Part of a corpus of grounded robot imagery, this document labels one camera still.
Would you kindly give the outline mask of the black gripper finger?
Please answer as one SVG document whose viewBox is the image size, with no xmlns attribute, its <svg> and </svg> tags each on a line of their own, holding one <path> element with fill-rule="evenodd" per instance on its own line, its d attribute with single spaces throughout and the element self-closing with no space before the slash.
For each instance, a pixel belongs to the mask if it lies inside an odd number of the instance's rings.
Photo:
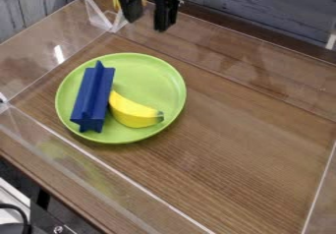
<svg viewBox="0 0 336 234">
<path fill-rule="evenodd" d="M 123 13 L 130 23 L 134 23 L 143 15 L 142 0 L 121 0 Z"/>
<path fill-rule="evenodd" d="M 177 24 L 179 0 L 155 0 L 154 27 L 163 32 Z"/>
</svg>

